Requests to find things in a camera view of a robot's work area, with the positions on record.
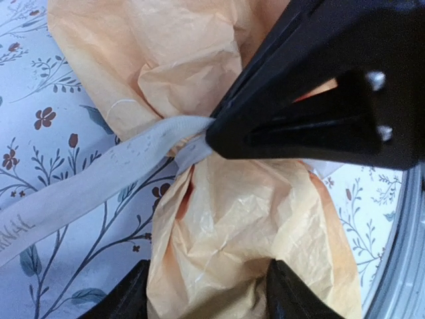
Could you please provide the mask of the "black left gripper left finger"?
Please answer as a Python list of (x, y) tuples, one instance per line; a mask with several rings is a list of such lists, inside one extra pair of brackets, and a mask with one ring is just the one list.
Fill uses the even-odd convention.
[(78, 319), (147, 318), (149, 265), (149, 260), (140, 260), (105, 298)]

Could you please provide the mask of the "aluminium front rail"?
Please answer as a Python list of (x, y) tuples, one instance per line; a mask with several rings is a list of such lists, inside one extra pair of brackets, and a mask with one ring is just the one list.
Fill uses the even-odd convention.
[(424, 317), (424, 166), (403, 173), (386, 251), (363, 304), (365, 318)]

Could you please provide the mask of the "white printed ribbon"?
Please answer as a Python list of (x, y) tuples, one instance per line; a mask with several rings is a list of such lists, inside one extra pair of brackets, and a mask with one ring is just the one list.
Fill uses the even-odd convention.
[(206, 138), (212, 118), (175, 116), (110, 148), (89, 168), (52, 184), (1, 211), (1, 264), (31, 245), (91, 212), (123, 188), (149, 173), (181, 140), (178, 172), (213, 153)]

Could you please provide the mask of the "floral patterned tablecloth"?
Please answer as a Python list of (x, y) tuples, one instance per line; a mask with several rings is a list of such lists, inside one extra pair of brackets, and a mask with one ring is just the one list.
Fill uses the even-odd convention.
[[(46, 1), (1, 2), (1, 207), (87, 168), (118, 142), (47, 30)], [(1, 269), (2, 318), (77, 318), (151, 255), (151, 214), (176, 167), (139, 183)], [(402, 173), (344, 165), (327, 176), (363, 306), (396, 219)]]

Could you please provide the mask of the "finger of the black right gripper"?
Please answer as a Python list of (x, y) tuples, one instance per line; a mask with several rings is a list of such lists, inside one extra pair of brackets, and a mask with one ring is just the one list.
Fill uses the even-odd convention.
[(424, 74), (388, 75), (373, 90), (364, 72), (331, 90), (289, 103), (262, 94), (232, 107), (207, 130), (207, 144), (230, 160), (336, 161), (410, 169), (424, 161)]
[(423, 80), (423, 1), (292, 1), (213, 115), (271, 118), (322, 82), (381, 71), (386, 84), (367, 91), (375, 116), (419, 107)]

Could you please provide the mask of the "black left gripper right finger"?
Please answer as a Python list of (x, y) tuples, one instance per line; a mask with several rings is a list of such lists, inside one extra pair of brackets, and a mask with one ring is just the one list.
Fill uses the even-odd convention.
[(322, 302), (284, 262), (272, 260), (266, 275), (266, 300), (271, 319), (342, 319)]

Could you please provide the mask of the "orange paper flower bouquet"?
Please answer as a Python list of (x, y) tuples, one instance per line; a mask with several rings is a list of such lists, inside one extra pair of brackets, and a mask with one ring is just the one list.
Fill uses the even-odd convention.
[[(48, 28), (110, 128), (128, 140), (208, 116), (287, 1), (50, 1)], [(326, 186), (299, 160), (226, 160), (183, 171), (153, 217), (152, 318), (265, 318), (266, 272), (290, 268), (360, 318), (354, 256)]]

